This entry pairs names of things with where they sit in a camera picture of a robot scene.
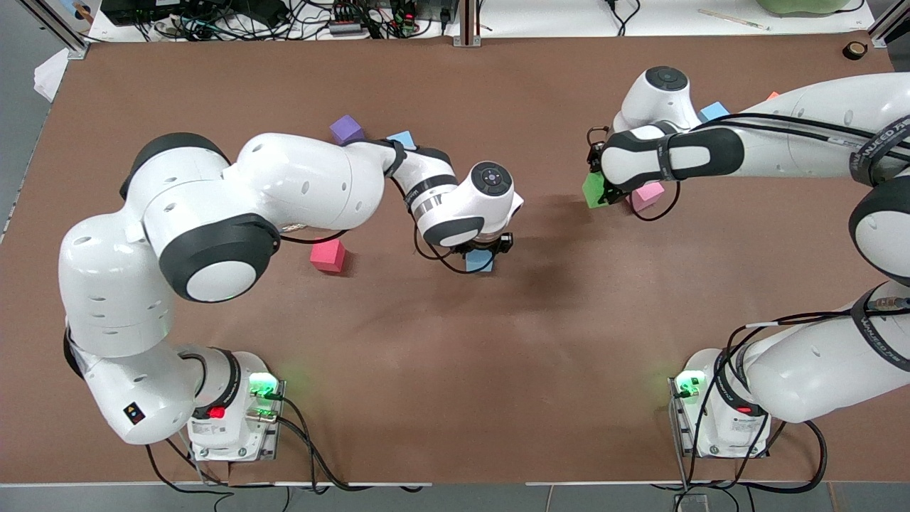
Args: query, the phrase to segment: metal frame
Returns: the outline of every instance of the metal frame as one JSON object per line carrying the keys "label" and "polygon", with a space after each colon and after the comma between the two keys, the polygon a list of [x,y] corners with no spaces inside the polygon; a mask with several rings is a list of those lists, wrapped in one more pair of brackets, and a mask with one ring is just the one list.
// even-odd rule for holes
{"label": "metal frame", "polygon": [[478,12],[477,6],[478,0],[460,0],[458,6],[459,34],[452,38],[452,44],[456,47],[480,47],[480,12]]}
{"label": "metal frame", "polygon": [[886,43],[907,31],[904,23],[910,23],[910,0],[897,0],[869,27],[872,45],[884,48]]}
{"label": "metal frame", "polygon": [[34,16],[38,23],[45,26],[64,46],[69,48],[69,56],[67,58],[70,60],[86,58],[89,47],[88,41],[85,41],[82,35],[64,21],[47,2],[44,0],[16,0],[16,2]]}

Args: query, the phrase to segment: brown tabletop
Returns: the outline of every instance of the brown tabletop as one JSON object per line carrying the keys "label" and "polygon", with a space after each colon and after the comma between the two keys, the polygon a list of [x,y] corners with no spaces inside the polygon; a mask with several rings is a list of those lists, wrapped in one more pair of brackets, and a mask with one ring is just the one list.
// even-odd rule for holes
{"label": "brown tabletop", "polygon": [[[3,482],[153,480],[61,355],[58,244],[121,205],[150,139],[191,131],[230,157],[262,132],[329,139],[351,114],[368,136],[408,129],[463,177],[509,169],[526,205],[514,249],[488,275],[425,261],[398,192],[345,235],[343,276],[286,244],[258,286],[224,304],[179,302],[171,343],[259,354],[303,408],[318,446],[357,482],[656,481],[678,478],[666,378],[742,323],[838,307],[884,278],[855,252],[847,218],[867,190],[846,179],[695,179],[665,219],[581,197],[584,133],[610,122],[632,81],[671,65],[700,108],[735,111],[772,91],[890,71],[832,36],[448,39],[108,45],[71,62],[6,239],[0,397]],[[817,423],[833,480],[910,480],[907,389]],[[746,476],[803,480],[814,438],[795,425]],[[168,475],[195,476],[167,447]],[[274,463],[232,482],[308,479],[285,435]],[[734,461],[701,461],[729,478]]]}

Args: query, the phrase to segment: pink cube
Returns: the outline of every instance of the pink cube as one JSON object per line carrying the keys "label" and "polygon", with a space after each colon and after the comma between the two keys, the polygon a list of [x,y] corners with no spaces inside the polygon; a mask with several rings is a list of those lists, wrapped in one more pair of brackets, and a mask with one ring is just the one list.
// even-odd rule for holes
{"label": "pink cube", "polygon": [[657,202],[661,198],[661,194],[663,194],[663,185],[655,181],[633,190],[626,200],[632,204],[635,211],[642,211]]}
{"label": "pink cube", "polygon": [[338,273],[344,266],[344,245],[340,240],[324,241],[313,246],[309,262],[323,272]]}

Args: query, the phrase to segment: purple cube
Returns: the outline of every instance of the purple cube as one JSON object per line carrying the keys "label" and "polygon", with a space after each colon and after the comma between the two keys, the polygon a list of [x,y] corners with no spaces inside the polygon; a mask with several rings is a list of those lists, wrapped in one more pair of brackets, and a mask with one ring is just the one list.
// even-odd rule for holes
{"label": "purple cube", "polygon": [[332,130],[332,137],[338,144],[366,138],[363,135],[363,128],[351,116],[345,116],[335,121],[329,129]]}

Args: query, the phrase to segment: robotic arm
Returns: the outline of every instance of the robotic arm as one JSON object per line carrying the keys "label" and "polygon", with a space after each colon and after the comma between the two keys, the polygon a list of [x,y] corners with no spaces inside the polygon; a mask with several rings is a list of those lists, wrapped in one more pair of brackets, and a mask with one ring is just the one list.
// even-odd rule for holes
{"label": "robotic arm", "polygon": [[621,131],[589,155],[610,203],[649,182],[707,176],[851,177],[873,187],[850,232],[890,281],[845,306],[849,314],[729,356],[696,353],[675,379],[695,454],[744,457],[753,446],[755,455],[770,431],[767,415],[803,422],[910,384],[910,314],[882,315],[910,305],[910,75],[823,82],[700,124],[688,78],[656,67],[637,79],[613,127]]}
{"label": "robotic arm", "polygon": [[359,226],[386,177],[427,243],[508,249],[499,240],[511,241],[502,232],[522,199],[492,162],[459,184],[445,153],[389,141],[338,147],[264,134],[234,164],[195,134],[146,145],[121,187],[123,208],[79,222],[60,249],[64,353],[114,431],[144,445],[188,422],[197,457],[258,458],[276,379],[251,353],[171,348],[171,291],[194,302],[238,297],[268,267],[281,232]]}

